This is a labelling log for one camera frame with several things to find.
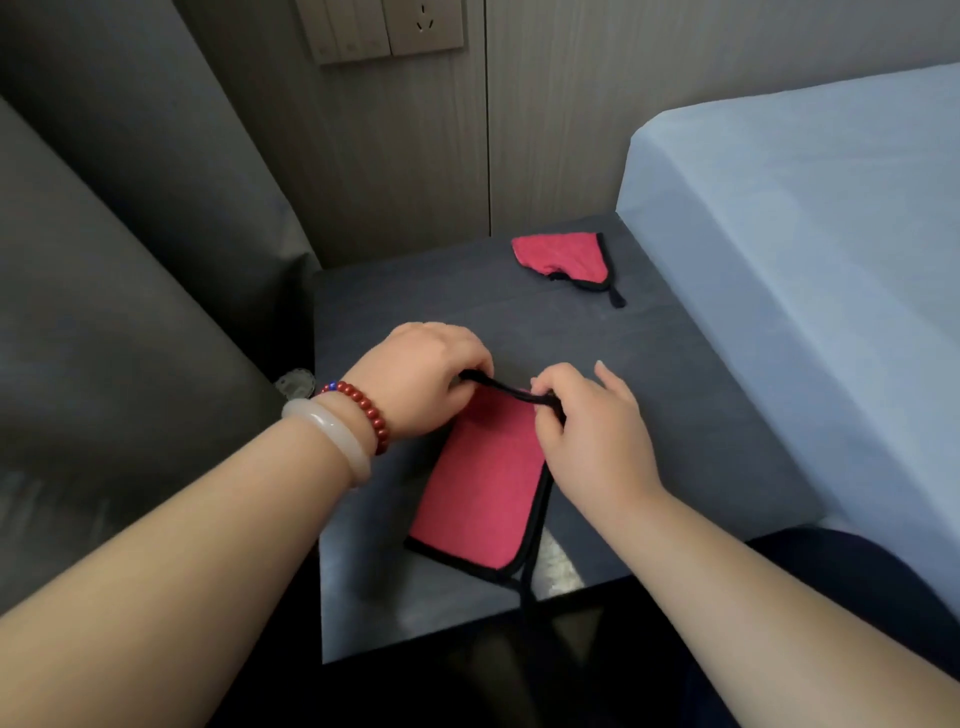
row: wall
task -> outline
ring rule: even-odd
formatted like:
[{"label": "wall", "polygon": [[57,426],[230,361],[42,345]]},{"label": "wall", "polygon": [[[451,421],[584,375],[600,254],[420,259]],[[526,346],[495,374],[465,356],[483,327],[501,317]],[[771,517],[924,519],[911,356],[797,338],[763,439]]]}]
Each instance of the wall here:
[{"label": "wall", "polygon": [[317,67],[294,0],[177,0],[324,264],[613,210],[665,109],[960,61],[955,0],[464,2],[464,51]]},{"label": "wall", "polygon": [[316,66],[293,0],[177,0],[324,266],[489,230],[483,0],[463,50]]},{"label": "wall", "polygon": [[960,61],[955,0],[487,0],[491,223],[613,210],[665,109]]}]

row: light switch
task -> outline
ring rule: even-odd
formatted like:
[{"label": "light switch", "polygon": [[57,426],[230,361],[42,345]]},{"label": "light switch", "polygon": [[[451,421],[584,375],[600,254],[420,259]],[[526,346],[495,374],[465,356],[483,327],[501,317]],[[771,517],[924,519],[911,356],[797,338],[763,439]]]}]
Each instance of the light switch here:
[{"label": "light switch", "polygon": [[463,0],[383,0],[383,14],[395,56],[464,45]]},{"label": "light switch", "polygon": [[337,41],[330,27],[330,19],[326,15],[326,2],[297,0],[297,10],[300,11],[300,22],[303,23],[313,61],[317,65],[336,63],[340,55],[337,53]]},{"label": "light switch", "polygon": [[340,61],[390,55],[390,40],[380,0],[326,0]]}]

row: gray table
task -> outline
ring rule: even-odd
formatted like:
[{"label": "gray table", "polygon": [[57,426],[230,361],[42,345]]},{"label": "gray table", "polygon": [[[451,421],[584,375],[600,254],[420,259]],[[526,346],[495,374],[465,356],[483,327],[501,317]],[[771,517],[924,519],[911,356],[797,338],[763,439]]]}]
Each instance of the gray table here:
[{"label": "gray table", "polygon": [[[474,330],[497,377],[522,386],[558,361],[602,358],[636,393],[664,484],[747,539],[815,522],[823,508],[700,330],[616,215],[545,231],[601,231],[627,307],[521,268],[509,237],[318,275],[320,380],[341,376],[406,321]],[[446,431],[397,443],[321,538],[324,661],[513,609],[517,595],[402,547]],[[627,573],[558,489],[534,579],[539,598]]]}]

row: power outlet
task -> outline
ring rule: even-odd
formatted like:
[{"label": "power outlet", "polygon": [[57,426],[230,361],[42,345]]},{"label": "power outlet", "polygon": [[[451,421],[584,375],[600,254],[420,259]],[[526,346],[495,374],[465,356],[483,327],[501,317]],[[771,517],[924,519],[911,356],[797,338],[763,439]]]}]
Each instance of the power outlet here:
[{"label": "power outlet", "polygon": [[394,56],[464,46],[463,0],[383,0]]}]

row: hand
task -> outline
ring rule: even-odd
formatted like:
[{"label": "hand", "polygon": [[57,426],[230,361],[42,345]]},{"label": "hand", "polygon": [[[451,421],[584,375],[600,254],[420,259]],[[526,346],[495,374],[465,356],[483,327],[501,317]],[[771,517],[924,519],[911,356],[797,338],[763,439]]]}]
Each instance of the hand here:
[{"label": "hand", "polygon": [[647,495],[664,494],[650,435],[623,379],[598,361],[601,387],[570,364],[531,380],[534,394],[552,389],[564,405],[561,426],[549,407],[537,408],[537,437],[557,485],[588,521]]},{"label": "hand", "polygon": [[[477,385],[453,384],[464,369],[493,376],[493,359],[475,333],[447,324],[404,324],[364,354],[343,379],[370,398],[391,438],[398,440],[430,432],[467,406]],[[360,411],[355,404],[352,410]]]}]

